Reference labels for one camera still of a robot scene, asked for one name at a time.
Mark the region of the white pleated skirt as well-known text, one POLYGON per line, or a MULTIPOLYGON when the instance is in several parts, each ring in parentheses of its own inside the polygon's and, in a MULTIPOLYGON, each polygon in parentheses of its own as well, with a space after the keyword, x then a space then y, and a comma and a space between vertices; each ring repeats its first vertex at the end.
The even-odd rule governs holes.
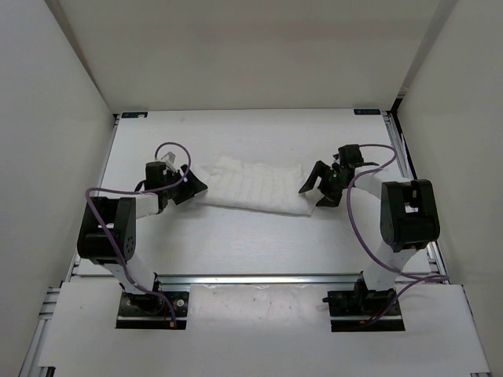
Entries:
POLYGON ((299 193, 304 183, 300 165, 279 167, 220 156, 194 166, 193 173, 207 186, 196 195, 204 205, 292 216, 310 216, 314 209, 314 201, 299 193))

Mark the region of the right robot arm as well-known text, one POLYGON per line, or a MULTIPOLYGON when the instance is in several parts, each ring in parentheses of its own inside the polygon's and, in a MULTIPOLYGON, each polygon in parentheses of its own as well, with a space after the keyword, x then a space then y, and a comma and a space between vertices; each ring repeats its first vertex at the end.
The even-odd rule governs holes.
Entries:
POLYGON ((352 291, 333 291, 325 301, 336 316, 382 313, 396 302, 395 281, 406 263, 439 238, 440 225, 433 187, 428 180, 394 176, 377 163, 315 163, 299 189, 318 189, 319 207, 335 208, 350 200, 352 189, 361 189, 380 201, 378 250, 364 250, 371 258, 352 291))

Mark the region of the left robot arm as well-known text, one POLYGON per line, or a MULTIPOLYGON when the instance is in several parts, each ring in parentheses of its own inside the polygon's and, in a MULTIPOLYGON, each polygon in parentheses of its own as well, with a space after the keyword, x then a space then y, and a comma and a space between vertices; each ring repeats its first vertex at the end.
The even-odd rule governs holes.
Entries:
POLYGON ((176 170, 165 162, 147 163, 145 179, 132 196, 90 198, 79 231, 79 257, 107 269, 130 304, 158 314, 169 307, 167 296, 159 291, 157 275, 136 255, 136 222, 161 214, 169 202, 179 205, 206 190, 186 164, 176 170))

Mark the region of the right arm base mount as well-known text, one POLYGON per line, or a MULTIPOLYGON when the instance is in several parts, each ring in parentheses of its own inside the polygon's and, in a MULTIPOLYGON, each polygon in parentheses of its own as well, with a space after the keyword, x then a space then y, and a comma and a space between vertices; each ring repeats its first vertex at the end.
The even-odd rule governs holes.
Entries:
POLYGON ((329 306, 331 332, 405 331, 394 288, 369 290, 363 279, 352 291, 328 291, 322 302, 329 306))

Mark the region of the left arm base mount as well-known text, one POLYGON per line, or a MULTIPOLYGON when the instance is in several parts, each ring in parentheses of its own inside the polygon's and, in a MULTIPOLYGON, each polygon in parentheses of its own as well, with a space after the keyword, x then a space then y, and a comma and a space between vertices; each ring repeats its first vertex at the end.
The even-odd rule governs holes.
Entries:
POLYGON ((117 329, 185 330, 189 312, 188 291, 162 291, 174 310, 175 322, 164 299, 121 292, 116 316, 117 329))

